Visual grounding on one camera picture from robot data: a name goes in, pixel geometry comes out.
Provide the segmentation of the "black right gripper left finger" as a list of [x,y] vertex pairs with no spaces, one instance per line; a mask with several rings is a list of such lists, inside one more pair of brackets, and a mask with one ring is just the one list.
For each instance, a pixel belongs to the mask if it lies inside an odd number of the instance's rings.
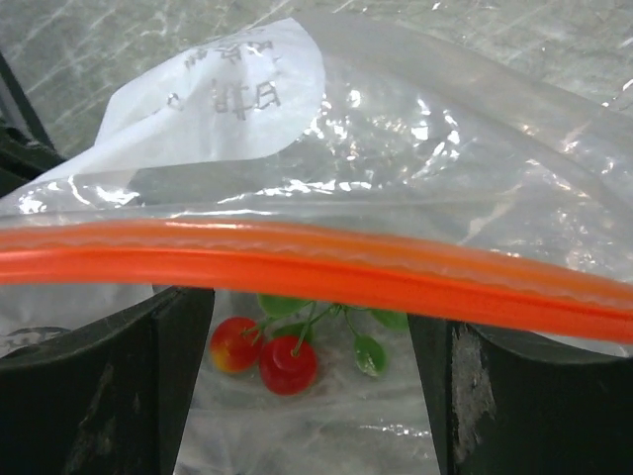
[[1,336],[5,474],[170,474],[215,304],[171,287],[77,330]]

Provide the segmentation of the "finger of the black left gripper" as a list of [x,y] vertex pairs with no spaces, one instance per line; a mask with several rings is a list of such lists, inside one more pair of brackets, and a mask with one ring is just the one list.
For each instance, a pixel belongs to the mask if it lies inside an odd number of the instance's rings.
[[1,65],[1,197],[64,163],[12,68]]

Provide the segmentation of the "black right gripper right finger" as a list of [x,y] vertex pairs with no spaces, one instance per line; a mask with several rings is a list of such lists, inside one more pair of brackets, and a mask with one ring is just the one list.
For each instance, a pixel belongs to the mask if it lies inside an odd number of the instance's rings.
[[443,474],[629,474],[632,360],[411,315]]

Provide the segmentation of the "red fake cherries with leaves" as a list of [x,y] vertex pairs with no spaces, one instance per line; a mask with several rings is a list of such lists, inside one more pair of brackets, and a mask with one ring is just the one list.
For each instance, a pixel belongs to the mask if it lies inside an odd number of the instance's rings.
[[343,319],[352,335],[355,364],[370,377],[386,371],[388,353],[373,336],[354,326],[352,315],[368,315],[392,332],[408,329],[403,312],[268,294],[256,298],[264,319],[227,318],[212,331],[208,352],[215,368],[225,374],[256,368],[263,386],[277,396],[301,394],[316,382],[319,362],[314,329],[321,321]]

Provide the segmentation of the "zip bag with fruit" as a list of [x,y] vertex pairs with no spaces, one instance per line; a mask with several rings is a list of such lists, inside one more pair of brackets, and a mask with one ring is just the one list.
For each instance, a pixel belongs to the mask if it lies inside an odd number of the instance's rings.
[[270,393],[208,352],[268,294],[536,333],[632,360],[632,122],[440,39],[302,13],[189,47],[97,138],[1,197],[1,336],[70,331],[171,287],[215,304],[170,474],[443,474],[409,326],[314,329]]

